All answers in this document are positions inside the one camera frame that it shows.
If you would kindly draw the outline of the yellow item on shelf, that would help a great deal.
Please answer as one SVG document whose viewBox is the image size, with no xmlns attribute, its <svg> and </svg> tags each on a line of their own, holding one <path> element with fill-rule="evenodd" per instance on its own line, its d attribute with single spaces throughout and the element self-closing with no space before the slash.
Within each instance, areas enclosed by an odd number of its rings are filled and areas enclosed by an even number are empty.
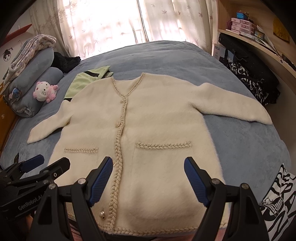
<svg viewBox="0 0 296 241">
<path fill-rule="evenodd" d="M 290 35 L 278 18 L 273 19 L 273 34 L 286 43 L 290 43 Z"/>
</svg>

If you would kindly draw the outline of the floral sheer curtain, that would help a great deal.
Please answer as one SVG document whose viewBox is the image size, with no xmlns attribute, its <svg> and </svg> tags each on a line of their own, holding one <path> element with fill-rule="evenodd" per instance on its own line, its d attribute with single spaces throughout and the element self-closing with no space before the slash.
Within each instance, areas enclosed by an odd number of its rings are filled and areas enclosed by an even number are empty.
<svg viewBox="0 0 296 241">
<path fill-rule="evenodd" d="M 56 50 L 68 57 L 161 40 L 212 53 L 217 42 L 217 1 L 36 1 L 29 14 L 35 33 L 56 37 Z"/>
</svg>

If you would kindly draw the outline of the white blue box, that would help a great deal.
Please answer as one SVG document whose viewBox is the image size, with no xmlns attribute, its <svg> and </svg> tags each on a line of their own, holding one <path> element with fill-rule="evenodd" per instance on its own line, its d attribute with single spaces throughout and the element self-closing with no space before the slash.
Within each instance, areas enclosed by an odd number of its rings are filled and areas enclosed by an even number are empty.
<svg viewBox="0 0 296 241">
<path fill-rule="evenodd" d="M 214 44 L 213 57 L 217 60 L 225 57 L 226 48 L 221 44 Z"/>
</svg>

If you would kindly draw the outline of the white patterned folded blanket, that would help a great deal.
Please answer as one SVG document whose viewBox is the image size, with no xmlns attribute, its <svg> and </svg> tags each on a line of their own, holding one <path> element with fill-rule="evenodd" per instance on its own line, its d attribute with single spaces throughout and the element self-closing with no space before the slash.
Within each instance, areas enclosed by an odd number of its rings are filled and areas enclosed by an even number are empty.
<svg viewBox="0 0 296 241">
<path fill-rule="evenodd" d="M 27 40 L 8 67 L 3 77 L 4 86 L 8 85 L 23 72 L 38 51 L 46 48 L 55 48 L 56 42 L 56 37 L 47 34 L 39 34 Z"/>
</svg>

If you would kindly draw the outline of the pink storage boxes stack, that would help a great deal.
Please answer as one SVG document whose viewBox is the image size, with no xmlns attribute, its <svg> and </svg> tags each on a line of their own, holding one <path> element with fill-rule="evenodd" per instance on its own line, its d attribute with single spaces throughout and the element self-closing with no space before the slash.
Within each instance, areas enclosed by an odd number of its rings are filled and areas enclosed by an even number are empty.
<svg viewBox="0 0 296 241">
<path fill-rule="evenodd" d="M 255 25 L 249 21 L 231 18 L 231 30 L 234 32 L 246 33 L 246 34 L 254 34 Z"/>
</svg>

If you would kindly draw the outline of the black white patterned clothing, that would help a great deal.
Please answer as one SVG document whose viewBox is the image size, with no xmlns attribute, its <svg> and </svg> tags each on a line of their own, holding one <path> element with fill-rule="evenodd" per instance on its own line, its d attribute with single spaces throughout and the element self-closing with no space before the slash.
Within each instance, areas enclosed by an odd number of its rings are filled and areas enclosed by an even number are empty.
<svg viewBox="0 0 296 241">
<path fill-rule="evenodd" d="M 218 42 L 225 47 L 219 58 L 263 105 L 276 104 L 280 96 L 278 78 L 255 52 L 237 38 L 221 33 Z"/>
</svg>

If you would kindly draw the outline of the cream fuzzy knit cardigan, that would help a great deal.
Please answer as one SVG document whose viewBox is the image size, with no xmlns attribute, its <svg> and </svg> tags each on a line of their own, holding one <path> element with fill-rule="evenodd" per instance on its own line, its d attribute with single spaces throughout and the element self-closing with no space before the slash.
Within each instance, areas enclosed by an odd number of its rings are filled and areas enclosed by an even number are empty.
<svg viewBox="0 0 296 241">
<path fill-rule="evenodd" d="M 112 175 L 92 208 L 102 231 L 151 237 L 190 233 L 206 208 L 186 177 L 185 158 L 223 179 L 205 114 L 272 123 L 253 98 L 209 83 L 196 86 L 144 73 L 133 80 L 106 78 L 88 84 L 32 128 L 28 143 L 61 129 L 49 160 L 70 160 L 70 169 L 56 180 L 60 186 L 86 177 L 111 157 Z"/>
</svg>

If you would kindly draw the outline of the blue fleece bed blanket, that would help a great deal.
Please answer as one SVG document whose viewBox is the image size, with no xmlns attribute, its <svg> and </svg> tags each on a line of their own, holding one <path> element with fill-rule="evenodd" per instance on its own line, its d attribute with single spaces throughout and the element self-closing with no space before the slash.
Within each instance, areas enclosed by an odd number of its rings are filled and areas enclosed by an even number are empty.
<svg viewBox="0 0 296 241">
<path fill-rule="evenodd" d="M 55 114 L 75 76 L 83 71 L 110 66 L 114 78 L 130 80 L 141 73 L 164 74 L 194 85 L 209 82 L 225 90 L 251 96 L 245 85 L 222 63 L 188 42 L 156 41 L 113 50 L 81 61 L 59 82 L 57 97 L 44 104 L 32 118 L 20 119 L 11 131 L 1 154 L 1 167 L 10 166 L 16 155 L 27 160 L 41 154 L 48 162 L 60 138 L 60 131 L 46 139 L 27 144 L 30 130 Z M 250 185 L 258 201 L 272 186 L 281 165 L 291 166 L 287 146 L 274 126 L 207 115 L 205 121 L 221 162 L 225 183 Z"/>
</svg>

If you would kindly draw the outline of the red wall shelf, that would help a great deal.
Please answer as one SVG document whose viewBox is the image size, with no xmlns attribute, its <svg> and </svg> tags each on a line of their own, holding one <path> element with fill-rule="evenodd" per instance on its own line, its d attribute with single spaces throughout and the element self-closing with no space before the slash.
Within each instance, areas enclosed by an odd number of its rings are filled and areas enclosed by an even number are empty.
<svg viewBox="0 0 296 241">
<path fill-rule="evenodd" d="M 30 27 L 32 26 L 32 24 L 26 25 L 14 32 L 12 32 L 11 34 L 8 34 L 5 39 L 3 40 L 3 42 L 1 43 L 1 46 L 3 46 L 4 44 L 6 44 L 7 42 L 9 42 L 10 40 L 16 38 L 17 36 L 25 33 Z"/>
</svg>

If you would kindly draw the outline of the light green black-trimmed garment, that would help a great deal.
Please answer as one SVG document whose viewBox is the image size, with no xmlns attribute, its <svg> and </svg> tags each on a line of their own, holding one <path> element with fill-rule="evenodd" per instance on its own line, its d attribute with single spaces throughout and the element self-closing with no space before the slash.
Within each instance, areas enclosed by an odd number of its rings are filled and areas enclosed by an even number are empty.
<svg viewBox="0 0 296 241">
<path fill-rule="evenodd" d="M 86 70 L 76 75 L 70 84 L 64 100 L 71 101 L 72 98 L 84 89 L 88 84 L 100 80 L 103 78 L 109 78 L 113 75 L 113 72 L 110 72 L 110 66 L 102 66 L 96 69 Z"/>
</svg>

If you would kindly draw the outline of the zebra print fabric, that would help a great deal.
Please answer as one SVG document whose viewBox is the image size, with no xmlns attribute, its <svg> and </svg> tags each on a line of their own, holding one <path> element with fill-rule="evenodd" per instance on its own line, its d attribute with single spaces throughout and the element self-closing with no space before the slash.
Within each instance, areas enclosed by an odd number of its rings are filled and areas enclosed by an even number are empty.
<svg viewBox="0 0 296 241">
<path fill-rule="evenodd" d="M 270 240 L 279 240 L 295 218 L 295 175 L 280 166 L 276 178 L 261 202 L 260 210 Z"/>
</svg>

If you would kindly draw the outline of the black fuzzy garment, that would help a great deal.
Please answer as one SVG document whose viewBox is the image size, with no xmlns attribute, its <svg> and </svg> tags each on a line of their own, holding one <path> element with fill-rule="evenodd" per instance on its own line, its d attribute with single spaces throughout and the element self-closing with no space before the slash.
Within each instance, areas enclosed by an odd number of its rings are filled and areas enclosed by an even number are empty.
<svg viewBox="0 0 296 241">
<path fill-rule="evenodd" d="M 52 62 L 52 67 L 58 68 L 63 73 L 69 73 L 81 62 L 79 56 L 76 57 L 66 57 L 60 54 L 59 52 L 54 52 L 54 59 Z"/>
</svg>

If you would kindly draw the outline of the upper blue rolled pillow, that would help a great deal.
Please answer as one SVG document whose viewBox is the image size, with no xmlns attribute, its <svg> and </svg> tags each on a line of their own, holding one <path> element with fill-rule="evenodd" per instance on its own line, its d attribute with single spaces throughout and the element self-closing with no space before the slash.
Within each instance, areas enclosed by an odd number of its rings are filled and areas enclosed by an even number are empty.
<svg viewBox="0 0 296 241">
<path fill-rule="evenodd" d="M 8 87 L 7 95 L 16 88 L 22 95 L 34 85 L 37 79 L 52 65 L 54 51 L 52 48 L 46 48 L 39 51 L 34 58 L 30 60 L 22 73 L 15 78 Z"/>
</svg>

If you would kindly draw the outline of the pink white kitty plush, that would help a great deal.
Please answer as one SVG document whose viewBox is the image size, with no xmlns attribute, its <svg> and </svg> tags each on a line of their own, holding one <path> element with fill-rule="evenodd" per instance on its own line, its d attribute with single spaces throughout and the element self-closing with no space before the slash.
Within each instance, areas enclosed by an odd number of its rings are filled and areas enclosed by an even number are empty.
<svg viewBox="0 0 296 241">
<path fill-rule="evenodd" d="M 38 81 L 33 97 L 37 101 L 50 103 L 56 98 L 58 89 L 58 85 L 50 85 L 46 81 Z"/>
</svg>

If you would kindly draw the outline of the wooden curved shelf unit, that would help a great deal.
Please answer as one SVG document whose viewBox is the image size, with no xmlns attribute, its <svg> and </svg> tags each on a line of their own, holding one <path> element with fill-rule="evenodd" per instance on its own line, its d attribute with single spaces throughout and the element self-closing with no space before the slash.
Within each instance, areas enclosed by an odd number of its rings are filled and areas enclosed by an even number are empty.
<svg viewBox="0 0 296 241">
<path fill-rule="evenodd" d="M 217 1 L 217 5 L 218 32 L 250 44 L 259 58 L 283 80 L 292 92 L 295 92 L 295 70 L 282 58 L 282 55 L 285 55 L 295 64 L 295 42 L 291 39 L 286 43 L 273 34 L 273 20 L 276 19 L 276 15 L 262 1 L 225 0 Z M 250 18 L 268 37 L 267 46 L 227 29 L 227 22 L 236 17 L 238 11 L 249 13 Z"/>
</svg>

